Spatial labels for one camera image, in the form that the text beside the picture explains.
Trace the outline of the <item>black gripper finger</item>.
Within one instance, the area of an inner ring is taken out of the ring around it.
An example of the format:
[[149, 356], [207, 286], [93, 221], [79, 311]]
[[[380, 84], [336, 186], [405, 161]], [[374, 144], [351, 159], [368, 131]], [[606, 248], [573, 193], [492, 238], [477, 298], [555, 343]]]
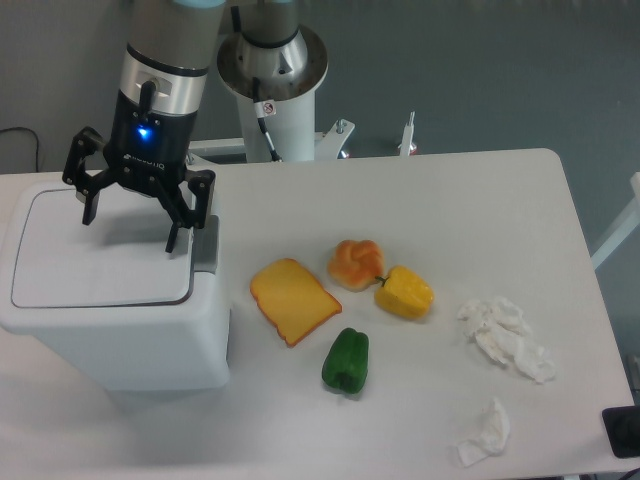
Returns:
[[172, 222], [165, 247], [167, 253], [173, 252], [180, 229], [203, 229], [207, 225], [215, 180], [212, 170], [189, 169], [183, 169], [179, 176], [153, 178], [153, 196]]
[[82, 223], [90, 225], [97, 214], [100, 192], [116, 182], [115, 169], [108, 167], [95, 175], [86, 170], [86, 159], [106, 147], [103, 137], [93, 128], [84, 127], [71, 142], [62, 180], [73, 185], [84, 204]]

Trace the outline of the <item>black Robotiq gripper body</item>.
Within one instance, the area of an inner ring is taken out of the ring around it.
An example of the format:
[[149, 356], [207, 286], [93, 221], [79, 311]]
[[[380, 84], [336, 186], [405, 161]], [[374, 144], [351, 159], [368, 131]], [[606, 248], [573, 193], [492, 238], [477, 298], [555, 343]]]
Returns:
[[138, 105], [119, 93], [110, 139], [103, 155], [122, 187], [149, 194], [158, 184], [170, 194], [184, 181], [186, 154], [197, 115], [142, 116]]

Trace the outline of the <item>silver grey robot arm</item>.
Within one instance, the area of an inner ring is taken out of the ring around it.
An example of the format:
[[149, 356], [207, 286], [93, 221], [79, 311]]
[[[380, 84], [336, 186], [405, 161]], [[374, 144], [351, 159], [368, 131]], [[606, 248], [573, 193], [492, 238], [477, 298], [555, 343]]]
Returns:
[[123, 62], [111, 134], [72, 140], [63, 180], [91, 223], [112, 184], [157, 199], [173, 232], [208, 220], [214, 179], [187, 154], [211, 68], [236, 98], [250, 162], [315, 156], [315, 92], [326, 48], [293, 1], [139, 1]]

